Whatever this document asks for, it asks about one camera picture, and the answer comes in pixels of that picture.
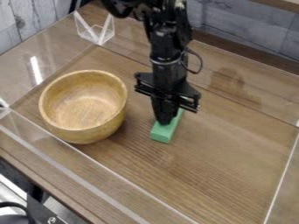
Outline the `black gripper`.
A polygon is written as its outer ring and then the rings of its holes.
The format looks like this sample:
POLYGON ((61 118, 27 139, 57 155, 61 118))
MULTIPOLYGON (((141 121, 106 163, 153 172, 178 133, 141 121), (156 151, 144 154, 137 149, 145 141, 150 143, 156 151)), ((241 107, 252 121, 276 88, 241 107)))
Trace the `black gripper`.
POLYGON ((186 59, 178 59, 172 63, 153 63, 150 73, 134 74, 134 91, 150 98, 154 119, 161 125, 169 124, 178 109, 197 112, 201 94, 186 81, 186 73, 198 71, 188 68, 186 59))

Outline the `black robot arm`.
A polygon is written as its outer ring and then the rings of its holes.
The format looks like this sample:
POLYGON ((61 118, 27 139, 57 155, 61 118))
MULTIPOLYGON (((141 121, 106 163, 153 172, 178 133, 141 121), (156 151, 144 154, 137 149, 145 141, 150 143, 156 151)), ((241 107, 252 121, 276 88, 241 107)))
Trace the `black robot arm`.
POLYGON ((161 125, 170 123, 180 109, 196 112, 200 92, 186 81, 192 50, 192 26, 185 0, 100 0, 116 18, 133 17, 144 24, 150 44, 152 71, 136 73, 134 91, 150 97, 153 115, 161 125))

